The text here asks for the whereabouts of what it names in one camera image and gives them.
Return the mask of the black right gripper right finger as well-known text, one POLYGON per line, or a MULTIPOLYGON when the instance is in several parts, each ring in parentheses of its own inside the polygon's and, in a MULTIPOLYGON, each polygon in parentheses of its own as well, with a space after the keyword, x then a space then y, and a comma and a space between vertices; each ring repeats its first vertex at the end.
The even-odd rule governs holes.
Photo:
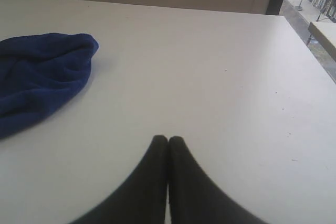
POLYGON ((169 139, 171 223, 264 223, 227 196, 202 170, 184 139, 169 139))

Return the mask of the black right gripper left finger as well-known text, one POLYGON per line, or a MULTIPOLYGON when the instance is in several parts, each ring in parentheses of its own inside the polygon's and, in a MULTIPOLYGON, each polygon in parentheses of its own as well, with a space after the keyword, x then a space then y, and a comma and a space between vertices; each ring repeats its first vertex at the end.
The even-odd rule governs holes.
POLYGON ((167 167, 168 140, 156 135, 129 177, 74 223, 164 223, 167 167))

